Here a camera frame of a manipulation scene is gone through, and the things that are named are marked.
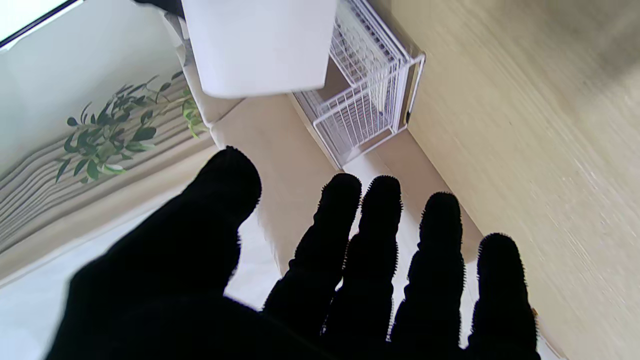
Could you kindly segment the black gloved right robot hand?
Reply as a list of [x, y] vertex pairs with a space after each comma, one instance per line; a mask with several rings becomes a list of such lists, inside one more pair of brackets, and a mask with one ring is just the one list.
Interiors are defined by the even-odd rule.
[[162, 10], [165, 14], [176, 16], [179, 19], [185, 19], [182, 0], [134, 0], [134, 2], [141, 6]]

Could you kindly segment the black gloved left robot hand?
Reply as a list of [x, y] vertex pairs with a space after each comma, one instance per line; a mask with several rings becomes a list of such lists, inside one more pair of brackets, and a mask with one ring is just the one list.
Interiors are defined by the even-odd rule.
[[393, 311], [397, 178], [338, 173], [262, 310], [226, 296], [239, 228], [262, 193], [233, 146], [71, 278], [47, 360], [539, 360], [537, 317], [519, 249], [494, 233], [478, 246], [478, 300], [460, 346], [466, 281], [462, 215], [452, 193], [425, 204]]

